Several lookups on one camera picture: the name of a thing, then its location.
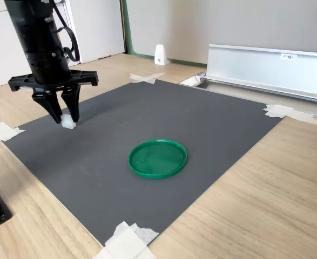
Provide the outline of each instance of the black cable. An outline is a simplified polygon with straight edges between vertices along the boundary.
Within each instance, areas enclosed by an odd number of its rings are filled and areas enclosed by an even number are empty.
[[[50,0],[50,4],[55,9],[55,12],[56,12],[57,16],[59,17],[60,21],[62,22],[62,25],[64,27],[68,27],[66,22],[65,22],[65,20],[62,18],[62,15],[61,15],[59,9],[57,8],[55,1],[54,0]]]
[[[69,49],[68,47],[64,47],[63,51],[67,54],[67,56],[74,62],[78,62],[80,60],[80,54],[79,54],[79,47],[78,47],[78,42],[77,42],[77,38],[74,35],[73,31],[67,26],[65,20],[63,19],[61,13],[59,12],[59,10],[57,9],[56,3],[54,2],[54,0],[50,0],[50,4],[52,5],[52,7],[54,8],[57,16],[59,17],[60,21],[63,24],[63,27],[59,28],[57,31],[54,31],[56,33],[61,32],[62,30],[66,30],[66,32],[68,33],[68,35],[70,36],[70,39],[72,41],[72,49]]]

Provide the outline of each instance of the green plastic lid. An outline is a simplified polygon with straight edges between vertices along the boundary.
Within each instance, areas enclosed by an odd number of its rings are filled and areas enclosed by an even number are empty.
[[[173,176],[184,168],[186,162],[186,149],[166,139],[142,143],[128,157],[128,163],[136,174],[151,179]]]

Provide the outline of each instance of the white label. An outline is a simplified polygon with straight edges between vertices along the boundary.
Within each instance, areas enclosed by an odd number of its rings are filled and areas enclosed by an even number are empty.
[[[298,55],[294,55],[294,54],[286,54],[286,53],[282,53],[281,54],[281,59],[284,60],[296,60],[298,58]]]

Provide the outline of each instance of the wooden floor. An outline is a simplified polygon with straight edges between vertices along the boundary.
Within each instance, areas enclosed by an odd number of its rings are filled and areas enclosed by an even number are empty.
[[[125,54],[73,68],[98,72],[99,85],[83,86],[81,100],[131,82],[130,73],[167,72],[160,79],[178,83],[205,70]],[[0,121],[17,127],[46,115],[31,94],[0,86]],[[0,226],[0,258],[93,258],[101,250],[2,143],[0,194],[14,214]],[[284,118],[150,249],[157,258],[317,258],[317,125]]]

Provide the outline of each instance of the gray mat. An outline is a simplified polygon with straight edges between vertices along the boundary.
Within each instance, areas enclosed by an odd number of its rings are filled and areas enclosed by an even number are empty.
[[[80,103],[73,130],[45,116],[5,144],[104,244],[122,221],[162,233],[281,120],[265,107],[159,80],[131,83]],[[162,180],[133,173],[128,154],[152,139],[182,144],[186,167]]]

